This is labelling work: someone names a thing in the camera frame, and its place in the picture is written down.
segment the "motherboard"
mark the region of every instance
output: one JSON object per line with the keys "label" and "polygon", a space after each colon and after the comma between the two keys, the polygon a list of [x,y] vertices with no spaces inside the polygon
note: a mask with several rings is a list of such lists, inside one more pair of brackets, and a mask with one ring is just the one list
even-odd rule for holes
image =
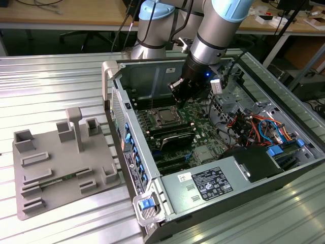
{"label": "motherboard", "polygon": [[217,160],[228,148],[197,102],[136,110],[155,163],[162,175]]}

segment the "floor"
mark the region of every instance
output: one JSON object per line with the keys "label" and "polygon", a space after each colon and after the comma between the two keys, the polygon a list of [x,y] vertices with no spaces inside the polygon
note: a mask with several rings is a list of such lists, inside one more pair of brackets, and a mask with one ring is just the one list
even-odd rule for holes
{"label": "floor", "polygon": [[[4,29],[3,41],[9,56],[81,53],[81,47],[86,35],[69,36],[65,38],[64,44],[60,43],[59,35],[67,32],[69,32],[69,30],[31,30],[33,39],[28,40],[24,29]],[[105,32],[101,34],[108,38],[110,33]],[[119,46],[123,46],[125,37],[126,34],[121,33],[117,43]],[[132,33],[129,37],[127,46],[133,46],[135,41],[136,36]],[[110,44],[94,37],[92,40],[89,40],[84,52],[100,53],[110,51]]]}

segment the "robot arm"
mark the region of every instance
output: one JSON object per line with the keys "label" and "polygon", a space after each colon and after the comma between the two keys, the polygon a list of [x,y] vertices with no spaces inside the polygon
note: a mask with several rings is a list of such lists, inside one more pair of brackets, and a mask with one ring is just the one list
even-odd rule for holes
{"label": "robot arm", "polygon": [[210,67],[219,63],[253,0],[205,0],[204,18],[191,46],[178,81],[169,84],[182,106],[197,94],[210,78]]}
{"label": "robot arm", "polygon": [[[152,10],[154,4],[152,1],[159,2],[156,5],[158,8],[154,11],[147,38],[144,38],[151,15],[150,6]],[[187,14],[184,9],[188,9],[191,3],[188,0],[152,1],[145,1],[141,6],[139,45],[133,50],[132,59],[163,57],[165,43],[173,30],[183,25]],[[194,39],[181,77],[169,84],[175,100],[180,105],[202,90],[211,79],[210,67],[218,64],[224,56],[252,3],[253,0],[194,0],[186,28],[174,37]],[[175,16],[173,6],[180,8],[178,16]]]}

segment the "wooden desk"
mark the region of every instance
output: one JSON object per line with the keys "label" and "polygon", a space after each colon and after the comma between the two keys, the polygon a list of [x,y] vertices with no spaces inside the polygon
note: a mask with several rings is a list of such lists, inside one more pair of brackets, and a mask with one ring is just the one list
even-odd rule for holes
{"label": "wooden desk", "polygon": [[[61,30],[83,30],[83,31],[116,31],[125,18],[126,7],[122,0],[64,0],[57,4],[62,14],[55,14],[35,6],[27,6],[15,0],[11,0],[7,8],[0,8],[0,29],[61,29]],[[257,0],[253,4],[267,6],[273,15],[279,10],[269,4]],[[279,52],[289,36],[325,36],[325,32],[319,31],[304,22],[303,17],[298,17],[297,22],[291,24],[287,32],[274,47],[268,58],[263,63],[267,67],[275,55]],[[122,29],[129,29],[131,18],[129,18]],[[274,27],[262,25],[255,20],[255,16],[248,16],[237,33],[273,35]],[[135,23],[133,31],[138,30]],[[0,37],[0,56],[5,54]]]}
{"label": "wooden desk", "polygon": [[[56,5],[62,14],[56,14],[36,6],[28,6],[11,0],[7,8],[0,8],[0,23],[119,27],[126,13],[126,7],[122,0],[63,0]],[[132,18],[127,20],[126,26],[130,25],[131,20]]]}

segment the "blue cable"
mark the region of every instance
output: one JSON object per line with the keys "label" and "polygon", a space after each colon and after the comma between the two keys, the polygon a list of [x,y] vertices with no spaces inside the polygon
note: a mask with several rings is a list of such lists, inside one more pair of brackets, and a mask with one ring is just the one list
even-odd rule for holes
{"label": "blue cable", "polygon": [[258,125],[258,131],[259,133],[261,134],[261,136],[265,139],[267,139],[268,141],[270,141],[273,145],[273,141],[269,138],[269,137],[266,137],[263,133],[262,133],[262,123],[264,121],[267,121],[267,122],[270,122],[276,129],[277,133],[279,134],[280,138],[282,139],[282,141],[284,142],[288,142],[287,139],[281,134],[280,130],[279,130],[279,127],[271,120],[268,120],[268,119],[265,119],[265,120],[262,120],[259,125]]}
{"label": "blue cable", "polygon": [[187,162],[192,155],[192,151],[189,154],[185,155],[185,161]]}

